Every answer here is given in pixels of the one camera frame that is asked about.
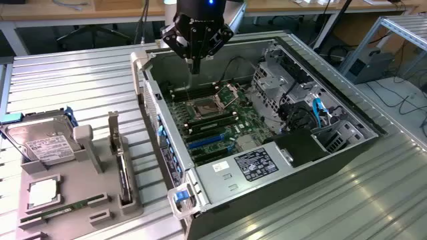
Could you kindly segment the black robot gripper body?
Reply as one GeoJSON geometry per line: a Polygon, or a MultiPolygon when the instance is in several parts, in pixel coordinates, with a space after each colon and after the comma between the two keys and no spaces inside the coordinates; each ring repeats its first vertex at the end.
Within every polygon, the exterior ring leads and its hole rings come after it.
{"type": "Polygon", "coordinates": [[[173,24],[179,30],[188,30],[191,25],[201,24],[220,29],[224,26],[224,0],[177,0],[173,24]]]}

